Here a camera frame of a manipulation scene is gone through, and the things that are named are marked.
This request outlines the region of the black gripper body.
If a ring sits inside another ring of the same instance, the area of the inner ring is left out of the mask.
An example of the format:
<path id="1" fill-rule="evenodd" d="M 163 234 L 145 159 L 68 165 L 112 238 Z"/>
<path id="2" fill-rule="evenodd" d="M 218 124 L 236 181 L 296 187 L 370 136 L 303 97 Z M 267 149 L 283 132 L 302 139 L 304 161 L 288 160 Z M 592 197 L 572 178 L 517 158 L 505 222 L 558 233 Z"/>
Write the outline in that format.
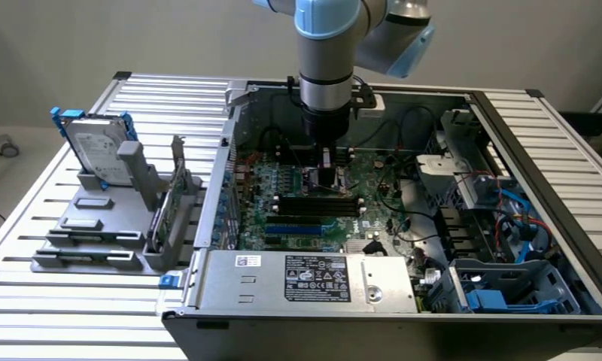
<path id="1" fill-rule="evenodd" d="M 325 147 L 334 148 L 337 140 L 349 132 L 350 112 L 349 104 L 330 111 L 320 111 L 307 105 L 302 106 L 303 127 L 318 150 L 323 150 Z"/>

